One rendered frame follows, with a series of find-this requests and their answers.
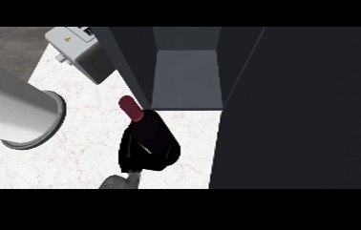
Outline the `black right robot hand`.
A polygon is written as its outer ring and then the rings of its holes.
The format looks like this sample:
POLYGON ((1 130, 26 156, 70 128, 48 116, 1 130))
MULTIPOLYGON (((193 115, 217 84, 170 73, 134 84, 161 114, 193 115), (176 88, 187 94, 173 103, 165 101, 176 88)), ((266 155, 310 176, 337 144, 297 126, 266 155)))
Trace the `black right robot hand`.
POLYGON ((124 173, 162 171, 178 157, 180 145, 164 124, 149 128, 128 126, 118 150, 118 164, 124 173))

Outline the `dark wine bottle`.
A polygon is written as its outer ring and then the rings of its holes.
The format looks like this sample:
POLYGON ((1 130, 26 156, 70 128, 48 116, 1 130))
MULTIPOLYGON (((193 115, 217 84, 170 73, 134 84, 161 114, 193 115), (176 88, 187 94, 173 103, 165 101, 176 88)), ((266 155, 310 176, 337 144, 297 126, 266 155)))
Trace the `dark wine bottle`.
POLYGON ((180 146, 158 113, 141 110, 128 95, 119 98, 118 104, 131 120, 130 133, 134 141, 146 152, 164 156, 167 163, 173 164, 180 156, 180 146))

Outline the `dark grey open cabinet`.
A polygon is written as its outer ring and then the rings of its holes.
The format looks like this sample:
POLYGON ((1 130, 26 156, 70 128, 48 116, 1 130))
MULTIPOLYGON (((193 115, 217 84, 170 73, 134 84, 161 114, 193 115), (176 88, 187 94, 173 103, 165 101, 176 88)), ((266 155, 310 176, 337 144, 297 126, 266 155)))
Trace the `dark grey open cabinet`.
POLYGON ((94 27, 91 32, 141 108, 224 108, 261 27, 94 27))

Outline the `dark grey cabinet door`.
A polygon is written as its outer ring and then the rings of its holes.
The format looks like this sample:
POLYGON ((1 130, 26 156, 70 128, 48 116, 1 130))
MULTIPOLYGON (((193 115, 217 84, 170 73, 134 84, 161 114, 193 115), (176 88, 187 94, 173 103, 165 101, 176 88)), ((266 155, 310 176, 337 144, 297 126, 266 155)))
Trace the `dark grey cabinet door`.
POLYGON ((361 28, 267 28, 226 101, 213 188, 361 188, 361 28))

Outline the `pale grey cylinder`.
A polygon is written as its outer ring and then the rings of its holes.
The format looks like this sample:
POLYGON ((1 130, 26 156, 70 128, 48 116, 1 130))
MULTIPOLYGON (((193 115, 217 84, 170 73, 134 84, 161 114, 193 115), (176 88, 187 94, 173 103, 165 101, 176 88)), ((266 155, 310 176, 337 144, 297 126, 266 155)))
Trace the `pale grey cylinder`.
POLYGON ((66 116, 66 102, 0 68, 0 142, 29 150, 47 142, 66 116))

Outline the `pale grey boxy appliance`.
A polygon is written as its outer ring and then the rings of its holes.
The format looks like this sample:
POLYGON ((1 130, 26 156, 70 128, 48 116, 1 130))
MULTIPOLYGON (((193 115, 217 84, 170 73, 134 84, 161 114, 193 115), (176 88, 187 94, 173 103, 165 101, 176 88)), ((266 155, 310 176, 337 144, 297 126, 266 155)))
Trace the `pale grey boxy appliance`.
POLYGON ((88 27, 54 27, 44 39, 59 54, 56 60, 73 66, 90 81, 99 85, 115 67, 88 27))

